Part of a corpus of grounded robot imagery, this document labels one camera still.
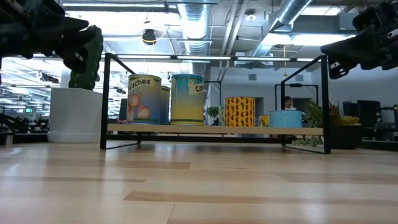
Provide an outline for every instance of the person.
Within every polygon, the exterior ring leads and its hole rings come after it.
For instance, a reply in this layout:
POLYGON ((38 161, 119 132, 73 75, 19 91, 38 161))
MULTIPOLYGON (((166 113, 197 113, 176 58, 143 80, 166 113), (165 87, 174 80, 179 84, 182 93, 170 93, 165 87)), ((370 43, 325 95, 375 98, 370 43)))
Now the person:
POLYGON ((290 96, 285 96, 285 110, 297 110, 293 107, 293 100, 290 96))
MULTIPOLYGON (((285 96, 285 110, 297 110, 297 108, 293 107, 293 99, 290 96, 285 96)), ((307 116, 304 112, 302 112, 302 114, 304 122, 311 119, 311 117, 307 116)))

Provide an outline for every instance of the peaches can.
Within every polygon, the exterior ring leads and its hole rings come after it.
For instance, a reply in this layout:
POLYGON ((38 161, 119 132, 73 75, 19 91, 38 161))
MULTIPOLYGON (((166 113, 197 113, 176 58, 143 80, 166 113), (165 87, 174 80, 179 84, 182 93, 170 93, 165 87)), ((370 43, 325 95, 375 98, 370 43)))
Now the peaches can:
POLYGON ((160 123, 160 87, 162 79, 154 75, 130 75, 127 96, 128 124, 160 123))

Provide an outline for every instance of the potted plant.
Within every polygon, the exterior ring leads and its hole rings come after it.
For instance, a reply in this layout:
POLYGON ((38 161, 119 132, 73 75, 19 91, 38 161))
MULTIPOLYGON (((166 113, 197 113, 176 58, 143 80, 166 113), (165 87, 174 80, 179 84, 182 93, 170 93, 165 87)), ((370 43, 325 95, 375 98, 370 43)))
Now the potted plant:
POLYGON ((72 71, 69 88, 51 91, 49 142, 100 141, 102 94, 93 88, 99 78, 104 39, 100 28, 90 26, 87 30, 92 30, 95 36, 84 46, 88 53, 86 71, 72 71))
MULTIPOLYGON (((322 107, 310 102, 308 110, 312 124, 316 128, 323 127, 322 107)), ((332 149, 355 149, 362 141, 363 127, 358 117, 341 116, 339 107, 329 103, 330 144, 332 149)))
POLYGON ((215 121, 218 116, 218 106, 211 106, 211 107, 207 108, 207 114, 210 117, 212 117, 215 121))

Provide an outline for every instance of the blue can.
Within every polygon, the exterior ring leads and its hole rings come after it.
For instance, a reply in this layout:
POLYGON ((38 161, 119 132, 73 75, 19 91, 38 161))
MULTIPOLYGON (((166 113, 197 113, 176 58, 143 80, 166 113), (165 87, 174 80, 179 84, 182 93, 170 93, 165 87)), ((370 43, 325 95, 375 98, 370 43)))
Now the blue can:
POLYGON ((269 126, 272 128, 302 128, 302 112, 299 110, 270 111, 269 126))
POLYGON ((154 75, 130 75, 127 97, 128 124, 160 123, 160 86, 162 79, 154 75))
POLYGON ((160 91, 160 124, 169 124, 170 88, 162 86, 160 91))
POLYGON ((203 125, 203 77, 172 76, 171 125, 203 125))

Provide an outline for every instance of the white box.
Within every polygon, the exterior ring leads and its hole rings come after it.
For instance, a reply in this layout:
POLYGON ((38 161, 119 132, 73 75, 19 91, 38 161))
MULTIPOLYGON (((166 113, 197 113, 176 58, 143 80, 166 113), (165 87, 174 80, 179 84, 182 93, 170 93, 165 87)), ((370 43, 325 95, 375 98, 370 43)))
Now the white box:
POLYGON ((102 93, 81 88, 51 89, 49 142, 99 142, 102 93))

